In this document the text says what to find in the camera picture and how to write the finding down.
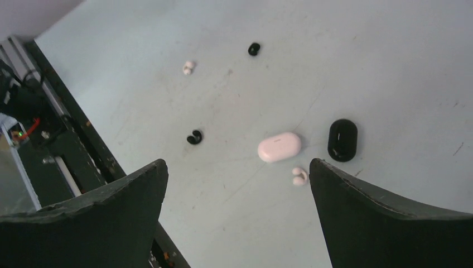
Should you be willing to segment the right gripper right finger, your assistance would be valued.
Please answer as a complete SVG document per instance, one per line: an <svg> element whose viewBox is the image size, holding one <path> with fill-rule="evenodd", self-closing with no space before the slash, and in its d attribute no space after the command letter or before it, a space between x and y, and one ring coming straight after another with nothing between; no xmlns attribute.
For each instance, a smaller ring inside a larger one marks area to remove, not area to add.
<svg viewBox="0 0 473 268"><path fill-rule="evenodd" d="M471 267L472 215L402 197L315 158L310 186L333 267Z"/></svg>

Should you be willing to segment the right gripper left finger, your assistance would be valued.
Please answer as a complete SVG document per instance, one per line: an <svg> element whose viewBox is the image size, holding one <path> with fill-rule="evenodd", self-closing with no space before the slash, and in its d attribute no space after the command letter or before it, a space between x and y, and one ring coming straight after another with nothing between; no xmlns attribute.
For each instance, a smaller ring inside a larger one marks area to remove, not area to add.
<svg viewBox="0 0 473 268"><path fill-rule="evenodd" d="M2 267L149 267L166 162L31 213L1 216Z"/></svg>

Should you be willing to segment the black earbud charging case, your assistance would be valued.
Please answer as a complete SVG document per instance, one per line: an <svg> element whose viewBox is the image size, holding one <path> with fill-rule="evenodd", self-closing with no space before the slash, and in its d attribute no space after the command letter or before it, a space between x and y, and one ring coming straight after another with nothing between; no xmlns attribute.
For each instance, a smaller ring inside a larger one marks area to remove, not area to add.
<svg viewBox="0 0 473 268"><path fill-rule="evenodd" d="M329 129L327 152L337 162L348 162L356 155L358 128L348 119L338 119Z"/></svg>

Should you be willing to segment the black clip earbud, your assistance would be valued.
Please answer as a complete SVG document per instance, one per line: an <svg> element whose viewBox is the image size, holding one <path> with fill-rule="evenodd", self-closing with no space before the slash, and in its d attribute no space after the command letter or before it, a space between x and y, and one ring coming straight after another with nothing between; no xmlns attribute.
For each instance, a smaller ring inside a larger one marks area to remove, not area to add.
<svg viewBox="0 0 473 268"><path fill-rule="evenodd" d="M248 47L248 54L250 56L257 56L259 51L260 51L260 47L261 45L259 43L252 43L249 47Z"/></svg>
<svg viewBox="0 0 473 268"><path fill-rule="evenodd" d="M191 145L198 145L202 141L202 137L200 130L193 130L192 135L187 136L187 142Z"/></svg>

